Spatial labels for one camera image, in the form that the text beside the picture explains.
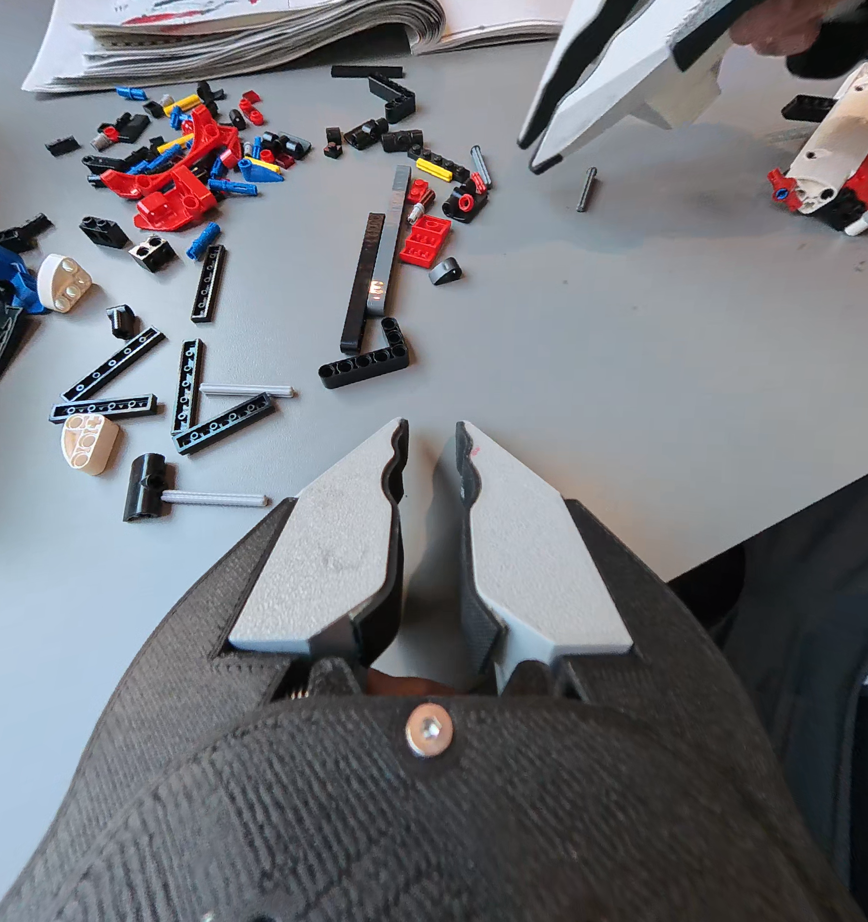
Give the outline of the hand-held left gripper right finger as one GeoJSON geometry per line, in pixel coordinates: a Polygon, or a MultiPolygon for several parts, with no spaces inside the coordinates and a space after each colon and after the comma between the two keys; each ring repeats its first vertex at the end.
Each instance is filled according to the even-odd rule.
{"type": "Polygon", "coordinates": [[[550,484],[469,421],[455,432],[461,480],[461,617],[476,672],[496,693],[541,687],[511,677],[524,662],[586,697],[592,679],[631,676],[633,641],[578,530],[550,484]]]}

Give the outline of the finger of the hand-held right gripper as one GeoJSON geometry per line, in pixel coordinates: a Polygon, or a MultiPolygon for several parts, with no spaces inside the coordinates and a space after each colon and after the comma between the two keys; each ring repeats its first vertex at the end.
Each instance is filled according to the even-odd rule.
{"type": "Polygon", "coordinates": [[[695,2],[641,2],[641,14],[617,32],[533,142],[533,173],[552,168],[626,116],[671,129],[704,113],[720,94],[724,36],[685,73],[675,66],[668,44],[695,2]]]}
{"type": "Polygon", "coordinates": [[[518,138],[528,148],[586,69],[599,62],[617,32],[641,14],[640,1],[574,1],[518,138]]]}

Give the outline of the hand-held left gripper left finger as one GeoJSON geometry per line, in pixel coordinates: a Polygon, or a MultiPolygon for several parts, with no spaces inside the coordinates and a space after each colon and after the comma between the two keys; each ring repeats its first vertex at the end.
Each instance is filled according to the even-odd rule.
{"type": "Polygon", "coordinates": [[[391,644],[408,433],[392,420],[300,491],[229,633],[233,648],[367,667],[391,644]]]}

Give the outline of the red and white toy panel assembly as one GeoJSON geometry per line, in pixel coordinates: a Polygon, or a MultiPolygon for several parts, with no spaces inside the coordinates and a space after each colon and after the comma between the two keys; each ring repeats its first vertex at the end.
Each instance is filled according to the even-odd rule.
{"type": "Polygon", "coordinates": [[[813,131],[786,169],[772,170],[772,199],[835,231],[868,230],[868,62],[847,76],[834,97],[797,95],[782,109],[813,131]]]}

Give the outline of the building instruction booklet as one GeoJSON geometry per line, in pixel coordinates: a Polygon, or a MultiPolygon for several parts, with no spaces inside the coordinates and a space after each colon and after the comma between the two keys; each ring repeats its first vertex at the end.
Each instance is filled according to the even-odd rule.
{"type": "Polygon", "coordinates": [[[380,26],[412,54],[554,40],[568,1],[58,1],[22,90],[63,94],[256,73],[380,26]]]}

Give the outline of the grey desk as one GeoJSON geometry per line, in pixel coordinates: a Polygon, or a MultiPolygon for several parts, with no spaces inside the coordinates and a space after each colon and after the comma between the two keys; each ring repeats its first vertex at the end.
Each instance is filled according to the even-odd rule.
{"type": "Polygon", "coordinates": [[[388,421],[410,421],[401,504],[407,605],[389,673],[464,680],[456,634],[459,490],[453,435],[474,422],[564,496],[583,502],[670,579],[868,472],[868,232],[847,238],[770,201],[767,174],[795,146],[781,108],[798,85],[781,62],[733,49],[721,97],[696,123],[624,120],[534,176],[515,145],[551,46],[410,56],[377,29],[296,67],[207,76],[232,102],[258,92],[266,122],[315,149],[285,182],[231,198],[209,325],[189,318],[195,231],[151,274],[80,233],[87,215],[133,238],[134,207],[91,188],[82,152],[45,143],[128,109],[113,92],[37,98],[21,84],[51,5],[0,2],[0,229],[44,212],[42,253],[94,277],[69,315],[36,318],[0,381],[0,900],[64,797],[82,749],[160,619],[264,510],[178,506],[122,522],[131,461],[162,453],[180,489],[296,494],[388,421]],[[481,146],[494,181],[444,251],[464,278],[434,287],[398,268],[390,312],[407,370],[327,390],[367,215],[385,208],[403,157],[373,147],[324,158],[325,127],[380,115],[366,83],[334,62],[392,60],[417,95],[433,150],[481,146]],[[586,170],[598,175],[577,213],[586,170]],[[72,469],[48,421],[63,391],[121,346],[106,311],[165,340],[99,394],[154,394],[119,423],[102,474],[72,469]],[[205,344],[201,382],[291,386],[277,409],[194,455],[170,437],[184,340],[205,344]]]}

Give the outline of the person's right hand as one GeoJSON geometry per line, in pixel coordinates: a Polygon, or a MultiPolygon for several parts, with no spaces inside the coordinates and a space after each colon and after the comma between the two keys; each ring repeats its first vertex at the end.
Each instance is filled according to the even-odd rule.
{"type": "Polygon", "coordinates": [[[824,17],[839,1],[764,1],[729,29],[733,44],[756,54],[785,57],[805,52],[817,40],[824,17]]]}

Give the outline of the black angled toy beam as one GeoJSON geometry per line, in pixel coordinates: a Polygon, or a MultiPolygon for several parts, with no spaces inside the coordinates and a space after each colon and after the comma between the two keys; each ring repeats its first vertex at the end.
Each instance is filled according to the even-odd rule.
{"type": "Polygon", "coordinates": [[[408,367],[409,351],[397,320],[385,317],[381,328],[387,340],[384,348],[320,366],[318,376],[326,388],[356,384],[408,367]]]}

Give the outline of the dark grey long flat tile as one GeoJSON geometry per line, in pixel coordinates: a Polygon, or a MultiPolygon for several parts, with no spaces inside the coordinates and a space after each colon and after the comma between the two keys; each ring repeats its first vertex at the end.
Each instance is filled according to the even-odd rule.
{"type": "Polygon", "coordinates": [[[400,165],[396,168],[378,253],[368,287],[366,303],[368,317],[381,318],[385,315],[391,272],[403,224],[404,205],[411,179],[412,170],[409,166],[400,165]]]}

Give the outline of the black long flat tile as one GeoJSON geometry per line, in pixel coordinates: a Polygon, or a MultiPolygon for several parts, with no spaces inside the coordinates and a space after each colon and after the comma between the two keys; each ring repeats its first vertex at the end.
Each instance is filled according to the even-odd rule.
{"type": "Polygon", "coordinates": [[[367,297],[373,270],[378,256],[385,215],[370,213],[361,243],[351,295],[340,339],[340,351],[356,355],[361,350],[367,322],[367,297]]]}

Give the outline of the pile of loose toy bricks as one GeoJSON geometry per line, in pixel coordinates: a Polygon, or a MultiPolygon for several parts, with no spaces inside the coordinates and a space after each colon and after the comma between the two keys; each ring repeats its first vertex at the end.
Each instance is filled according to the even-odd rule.
{"type": "MultiPolygon", "coordinates": [[[[489,190],[474,168],[431,150],[422,130],[398,128],[416,113],[416,95],[401,84],[401,67],[336,64],[330,73],[337,79],[366,80],[370,93],[384,101],[385,114],[362,120],[346,132],[336,125],[327,126],[323,155],[336,159],[345,145],[362,151],[377,144],[387,153],[405,154],[416,169],[411,169],[395,258],[428,269],[434,285],[460,279],[463,270],[456,259],[439,260],[439,253],[452,223],[467,224],[474,219],[488,202],[489,190]]],[[[218,107],[225,94],[206,81],[197,84],[194,94],[179,100],[165,97],[157,102],[132,87],[118,87],[117,94],[142,100],[144,112],[126,111],[117,121],[100,125],[94,138],[97,150],[122,142],[135,144],[148,128],[150,116],[168,117],[172,129],[181,135],[168,142],[160,136],[150,138],[148,145],[132,149],[123,158],[89,155],[82,160],[90,169],[86,178],[93,188],[108,189],[136,205],[134,224],[146,232],[144,239],[131,246],[117,222],[99,216],[85,216],[79,229],[94,245],[125,250],[138,265],[157,273],[176,258],[173,245],[163,235],[200,226],[199,235],[186,249],[187,259],[199,264],[189,318],[197,325],[209,324],[220,293],[226,249],[219,242],[220,225],[203,221],[232,196],[256,197],[261,184],[283,182],[284,171],[302,161],[312,144],[292,133],[274,131],[245,140],[242,132],[264,124],[258,108],[262,98],[254,90],[240,94],[237,106],[225,114],[226,121],[220,121],[218,107]]],[[[68,313],[94,285],[92,276],[70,255],[47,255],[36,273],[26,266],[21,255],[34,248],[36,238],[52,226],[48,216],[39,213],[24,224],[0,231],[0,303],[24,310],[25,332],[33,316],[68,313]]],[[[136,315],[127,304],[109,308],[106,316],[121,346],[63,391],[48,417],[62,426],[60,444],[67,464],[91,476],[105,471],[119,423],[154,416],[158,409],[154,394],[104,399],[100,391],[165,340],[158,328],[137,330],[136,315]]],[[[381,328],[385,317],[367,316],[358,354],[387,345],[381,328]]],[[[178,356],[170,437],[182,456],[220,444],[274,413],[277,400],[296,395],[291,386],[201,382],[205,344],[198,338],[184,340],[178,356]]],[[[342,353],[339,360],[351,356],[355,355],[342,353]]]]}

